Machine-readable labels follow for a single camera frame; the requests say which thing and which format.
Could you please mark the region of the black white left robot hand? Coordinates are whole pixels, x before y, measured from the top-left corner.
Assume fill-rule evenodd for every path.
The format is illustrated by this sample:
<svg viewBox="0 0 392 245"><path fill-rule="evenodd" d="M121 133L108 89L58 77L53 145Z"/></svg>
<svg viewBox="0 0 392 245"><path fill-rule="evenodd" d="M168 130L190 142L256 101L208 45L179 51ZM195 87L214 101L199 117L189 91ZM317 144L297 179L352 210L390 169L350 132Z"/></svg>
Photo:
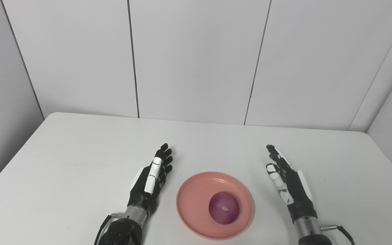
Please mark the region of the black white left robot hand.
<svg viewBox="0 0 392 245"><path fill-rule="evenodd" d="M155 153L150 165L145 166L130 191L128 206L140 206L150 216L157 210L158 196L167 175L172 171L172 149L164 143Z"/></svg>

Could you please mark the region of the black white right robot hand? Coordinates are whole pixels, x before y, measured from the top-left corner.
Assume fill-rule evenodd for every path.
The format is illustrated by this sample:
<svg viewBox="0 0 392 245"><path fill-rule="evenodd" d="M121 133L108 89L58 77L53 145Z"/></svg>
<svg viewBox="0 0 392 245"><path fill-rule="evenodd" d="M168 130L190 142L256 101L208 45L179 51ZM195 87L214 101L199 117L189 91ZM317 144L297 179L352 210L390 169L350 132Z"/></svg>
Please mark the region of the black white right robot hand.
<svg viewBox="0 0 392 245"><path fill-rule="evenodd" d="M288 163L287 159L268 144L266 149L273 161L266 165L266 171L277 189L278 195L287 206L292 222L305 216L318 218L310 196L308 195L299 171Z"/></svg>

